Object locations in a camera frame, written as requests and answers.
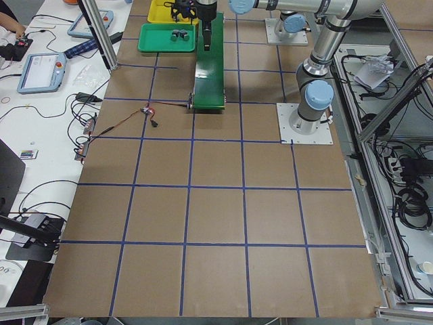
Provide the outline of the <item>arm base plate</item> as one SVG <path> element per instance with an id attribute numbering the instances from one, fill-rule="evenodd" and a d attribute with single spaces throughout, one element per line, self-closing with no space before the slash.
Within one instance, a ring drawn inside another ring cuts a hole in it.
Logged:
<path id="1" fill-rule="evenodd" d="M 307 46 L 308 39 L 305 31 L 297 33 L 287 32 L 279 18 L 266 18 L 265 28 L 267 43 L 270 45 Z"/>
<path id="2" fill-rule="evenodd" d="M 309 122 L 298 115 L 297 103 L 276 103 L 280 142 L 300 145 L 333 145 L 328 116 Z"/>

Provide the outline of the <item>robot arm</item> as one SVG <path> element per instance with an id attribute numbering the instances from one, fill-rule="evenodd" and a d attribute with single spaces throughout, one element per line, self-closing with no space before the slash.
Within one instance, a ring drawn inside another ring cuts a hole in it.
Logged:
<path id="1" fill-rule="evenodd" d="M 258 1 L 228 1 L 230 10 L 235 14 L 247 14 L 258 5 Z M 170 8 L 170 15 L 174 21 L 178 21 L 178 15 L 182 18 L 198 19 L 202 23 L 203 36 L 212 33 L 212 21 L 217 15 L 217 1 L 165 1 L 165 7 Z M 297 12 L 282 12 L 280 14 L 282 27 L 277 31 L 297 33 L 305 29 L 305 17 Z"/>
<path id="2" fill-rule="evenodd" d="M 328 73 L 332 58 L 341 40 L 354 20 L 360 20 L 374 13 L 382 1 L 229 1 L 230 10 L 242 15 L 253 9 L 281 12 L 305 12 L 325 17 L 324 27 L 319 33 L 315 46 L 301 65 L 301 77 L 318 79 Z"/>

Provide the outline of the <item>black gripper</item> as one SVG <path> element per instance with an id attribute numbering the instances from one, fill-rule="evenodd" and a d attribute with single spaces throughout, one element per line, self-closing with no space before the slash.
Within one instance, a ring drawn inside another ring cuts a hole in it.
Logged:
<path id="1" fill-rule="evenodd" d="M 194 1 L 174 0 L 165 1 L 165 7 L 170 8 L 170 16 L 174 22 L 193 22 L 197 18 Z"/>
<path id="2" fill-rule="evenodd" d="M 217 0 L 196 0 L 196 15 L 202 23 L 204 51 L 210 51 L 212 41 L 211 22 L 217 16 Z"/>

